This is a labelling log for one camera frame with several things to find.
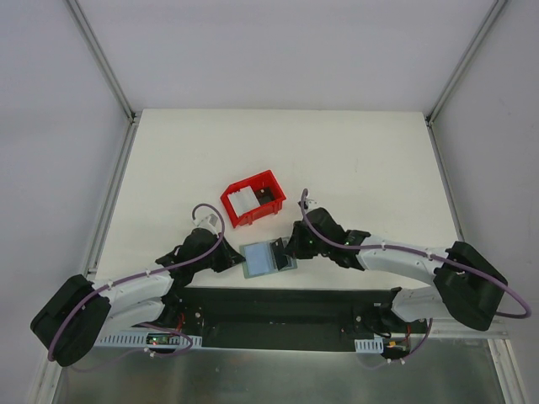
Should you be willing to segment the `right aluminium frame rail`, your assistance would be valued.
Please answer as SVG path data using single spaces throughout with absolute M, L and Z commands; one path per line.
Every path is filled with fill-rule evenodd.
M 492 1 L 427 120 L 458 234 L 538 307 L 538 4 Z

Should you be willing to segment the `dark cards in bin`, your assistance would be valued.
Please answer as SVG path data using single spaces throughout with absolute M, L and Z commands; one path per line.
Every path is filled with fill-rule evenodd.
M 275 200 L 270 187 L 258 189 L 254 192 L 254 195 L 260 206 L 267 205 Z

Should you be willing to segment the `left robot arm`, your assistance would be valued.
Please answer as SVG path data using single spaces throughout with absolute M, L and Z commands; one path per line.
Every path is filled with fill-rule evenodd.
M 197 228 L 143 273 L 109 281 L 68 278 L 30 323 L 32 333 L 62 367 L 75 364 L 94 344 L 142 323 L 179 325 L 181 291 L 195 274 L 219 274 L 244 263 L 244 256 L 221 235 Z

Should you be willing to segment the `green leather card holder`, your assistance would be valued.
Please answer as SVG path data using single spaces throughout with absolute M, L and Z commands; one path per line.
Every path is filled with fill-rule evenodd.
M 294 258 L 291 258 L 293 269 L 278 271 L 275 268 L 275 262 L 269 245 L 274 240 L 251 243 L 240 247 L 240 253 L 246 258 L 246 262 L 242 264 L 243 277 L 245 279 L 258 278 L 297 269 L 297 261 Z

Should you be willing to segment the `white cards stack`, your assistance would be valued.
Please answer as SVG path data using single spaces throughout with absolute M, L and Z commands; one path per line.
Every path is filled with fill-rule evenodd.
M 237 217 L 260 207 L 251 187 L 239 189 L 230 193 L 227 197 Z

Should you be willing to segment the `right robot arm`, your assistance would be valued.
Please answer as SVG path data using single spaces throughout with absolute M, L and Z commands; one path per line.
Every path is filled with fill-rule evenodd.
M 506 278 L 473 246 L 456 241 L 448 248 L 399 245 L 368 231 L 345 230 L 324 209 L 295 221 L 284 253 L 294 259 L 329 258 L 342 268 L 382 271 L 422 283 L 398 286 L 379 322 L 398 332 L 408 322 L 452 317 L 476 331 L 487 331 L 504 295 Z

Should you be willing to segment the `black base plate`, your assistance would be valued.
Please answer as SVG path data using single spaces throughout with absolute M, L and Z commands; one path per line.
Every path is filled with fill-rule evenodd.
M 377 335 L 422 334 L 390 312 L 393 291 L 183 288 L 153 325 L 200 337 L 205 348 L 351 352 Z

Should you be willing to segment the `red plastic card bin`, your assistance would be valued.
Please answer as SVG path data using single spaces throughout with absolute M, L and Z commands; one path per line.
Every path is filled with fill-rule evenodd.
M 252 225 L 268 215 L 277 215 L 286 200 L 271 170 L 227 186 L 220 197 L 233 228 Z

